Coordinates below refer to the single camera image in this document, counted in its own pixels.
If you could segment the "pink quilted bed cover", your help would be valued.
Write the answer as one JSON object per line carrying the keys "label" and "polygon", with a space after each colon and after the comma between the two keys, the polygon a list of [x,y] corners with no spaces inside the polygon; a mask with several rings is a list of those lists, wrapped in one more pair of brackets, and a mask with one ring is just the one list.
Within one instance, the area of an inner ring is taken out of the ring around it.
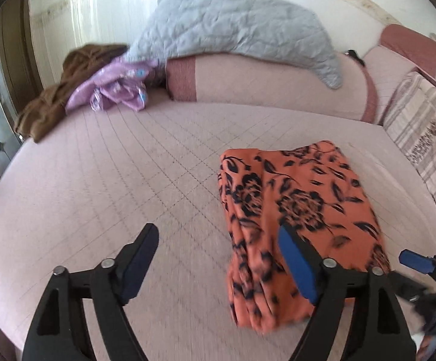
{"label": "pink quilted bed cover", "polygon": [[179,103],[155,91],[141,112],[81,108],[25,142],[0,180],[0,329],[22,348],[57,266],[94,268],[158,227],[157,253],[125,311],[151,360],[287,360],[296,323],[240,329],[225,285],[231,240],[219,202],[229,148],[291,150],[321,140],[351,162],[393,269],[410,249],[436,255],[436,206],[379,125],[280,108]]}

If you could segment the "striped floral cushion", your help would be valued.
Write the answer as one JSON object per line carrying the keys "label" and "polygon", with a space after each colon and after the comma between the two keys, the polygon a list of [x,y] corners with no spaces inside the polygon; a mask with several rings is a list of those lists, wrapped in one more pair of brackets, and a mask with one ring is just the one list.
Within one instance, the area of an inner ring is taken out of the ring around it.
{"label": "striped floral cushion", "polygon": [[407,74],[392,96],[383,127],[436,204],[436,86],[417,71]]}

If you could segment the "orange black floral garment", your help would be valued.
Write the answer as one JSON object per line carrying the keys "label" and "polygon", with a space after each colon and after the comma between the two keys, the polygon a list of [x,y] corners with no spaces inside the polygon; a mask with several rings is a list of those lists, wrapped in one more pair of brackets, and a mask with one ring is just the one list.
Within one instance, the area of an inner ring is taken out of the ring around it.
{"label": "orange black floral garment", "polygon": [[390,268],[361,182],[330,141],[286,151],[229,149],[218,184],[233,249],[228,300],[239,327],[264,334],[313,312],[279,249],[282,225],[346,269]]}

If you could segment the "brown garment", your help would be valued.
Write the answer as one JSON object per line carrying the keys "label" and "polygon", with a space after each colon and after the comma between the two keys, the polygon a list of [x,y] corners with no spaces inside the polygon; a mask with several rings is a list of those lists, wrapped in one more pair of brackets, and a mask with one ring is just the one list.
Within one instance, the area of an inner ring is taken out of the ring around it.
{"label": "brown garment", "polygon": [[94,73],[127,50],[126,44],[86,44],[66,56],[60,80],[45,88],[18,114],[14,132],[36,143],[65,117],[70,96]]}

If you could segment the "small black object on sofa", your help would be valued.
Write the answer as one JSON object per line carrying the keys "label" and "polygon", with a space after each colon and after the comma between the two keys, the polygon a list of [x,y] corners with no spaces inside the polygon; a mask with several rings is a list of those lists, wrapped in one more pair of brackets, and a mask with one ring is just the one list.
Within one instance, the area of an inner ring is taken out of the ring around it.
{"label": "small black object on sofa", "polygon": [[365,67],[365,62],[361,59],[361,57],[357,54],[355,50],[349,49],[345,52],[345,55],[352,58],[354,61],[359,63],[362,67]]}

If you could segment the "grey quilted blanket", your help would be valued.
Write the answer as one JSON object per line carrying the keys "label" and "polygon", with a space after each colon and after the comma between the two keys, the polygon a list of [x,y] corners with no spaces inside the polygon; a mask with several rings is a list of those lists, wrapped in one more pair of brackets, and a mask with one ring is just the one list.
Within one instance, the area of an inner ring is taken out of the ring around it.
{"label": "grey quilted blanket", "polygon": [[285,0],[158,0],[127,62],[228,53],[307,69],[343,84],[330,36],[313,11]]}

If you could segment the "purple floral cloth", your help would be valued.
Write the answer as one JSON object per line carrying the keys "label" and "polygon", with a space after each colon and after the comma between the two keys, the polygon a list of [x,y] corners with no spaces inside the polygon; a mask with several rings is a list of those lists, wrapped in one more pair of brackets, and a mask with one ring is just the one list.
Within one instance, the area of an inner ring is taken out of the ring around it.
{"label": "purple floral cloth", "polygon": [[77,87],[65,111],[71,114],[90,106],[100,112],[122,104],[139,112],[148,102],[146,82],[156,77],[157,67],[156,60],[125,62],[123,57],[117,57]]}

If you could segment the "pink quilted sofa backrest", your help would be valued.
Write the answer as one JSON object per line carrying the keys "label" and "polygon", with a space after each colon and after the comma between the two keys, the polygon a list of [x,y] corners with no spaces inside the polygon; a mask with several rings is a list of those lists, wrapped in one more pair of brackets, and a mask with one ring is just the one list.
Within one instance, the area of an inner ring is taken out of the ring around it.
{"label": "pink quilted sofa backrest", "polygon": [[197,55],[166,63],[166,88],[175,101],[285,108],[378,124],[410,72],[436,85],[436,41],[390,24],[378,45],[358,60],[341,54],[343,84],[330,89],[307,69],[240,55]]}

